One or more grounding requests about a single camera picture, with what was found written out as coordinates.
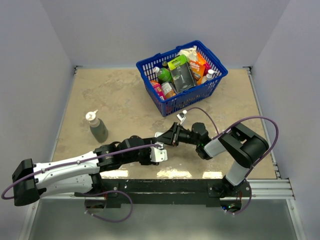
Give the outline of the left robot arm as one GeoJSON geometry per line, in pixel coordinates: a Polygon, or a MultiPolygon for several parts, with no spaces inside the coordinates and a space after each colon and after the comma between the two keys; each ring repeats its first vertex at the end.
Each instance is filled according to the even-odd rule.
{"type": "Polygon", "coordinates": [[[41,197],[67,192],[99,196],[104,190],[99,173],[133,162],[158,165],[167,159],[162,143],[154,137],[136,135],[58,162],[33,163],[32,159],[25,159],[12,174],[14,205],[26,206],[41,197]]]}

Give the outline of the white remote control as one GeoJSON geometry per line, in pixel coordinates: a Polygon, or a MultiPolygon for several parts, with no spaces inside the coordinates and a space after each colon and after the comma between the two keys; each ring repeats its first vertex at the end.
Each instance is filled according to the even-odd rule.
{"type": "Polygon", "coordinates": [[[155,133],[154,138],[155,138],[155,143],[156,143],[156,144],[162,144],[162,143],[163,143],[162,141],[160,141],[160,140],[158,139],[158,137],[161,136],[162,134],[163,134],[162,132],[156,132],[156,133],[155,133]]]}

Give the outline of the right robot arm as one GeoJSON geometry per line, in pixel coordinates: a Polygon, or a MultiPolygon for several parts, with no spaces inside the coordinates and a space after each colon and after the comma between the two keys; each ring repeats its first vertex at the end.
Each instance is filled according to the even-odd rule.
{"type": "Polygon", "coordinates": [[[254,163],[269,149],[269,144],[262,136],[242,123],[214,139],[209,136],[202,122],[194,123],[190,130],[175,122],[169,130],[157,136],[156,140],[171,146],[178,146],[180,142],[195,145],[195,151],[203,160],[210,160],[224,152],[229,153],[234,163],[221,182],[212,187],[221,197],[235,196],[241,190],[240,185],[254,163]]]}

